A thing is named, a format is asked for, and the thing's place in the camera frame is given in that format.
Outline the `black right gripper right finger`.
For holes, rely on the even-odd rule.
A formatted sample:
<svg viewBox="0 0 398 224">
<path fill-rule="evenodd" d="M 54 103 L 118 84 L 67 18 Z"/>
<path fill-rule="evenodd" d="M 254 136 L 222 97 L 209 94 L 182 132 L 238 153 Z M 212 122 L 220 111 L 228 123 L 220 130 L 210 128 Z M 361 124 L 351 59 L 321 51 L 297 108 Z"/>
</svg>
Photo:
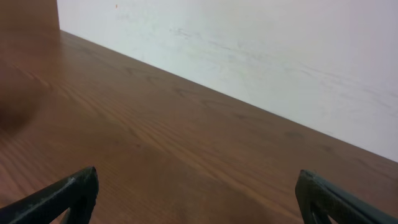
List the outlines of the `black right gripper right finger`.
<svg viewBox="0 0 398 224">
<path fill-rule="evenodd" d="M 305 224 L 397 224 L 397 219 L 370 206 L 309 170 L 301 170 L 295 195 Z"/>
</svg>

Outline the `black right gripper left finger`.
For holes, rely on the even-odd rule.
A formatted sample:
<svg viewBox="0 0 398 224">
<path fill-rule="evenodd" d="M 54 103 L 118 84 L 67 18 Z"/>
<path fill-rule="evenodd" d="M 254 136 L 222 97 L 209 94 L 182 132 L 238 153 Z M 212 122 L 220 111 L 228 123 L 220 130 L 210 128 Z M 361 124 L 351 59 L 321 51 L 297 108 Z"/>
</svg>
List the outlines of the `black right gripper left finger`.
<svg viewBox="0 0 398 224">
<path fill-rule="evenodd" d="M 88 224 L 96 205 L 96 169 L 86 167 L 1 209 L 1 223 L 51 223 L 65 213 L 62 223 Z"/>
</svg>

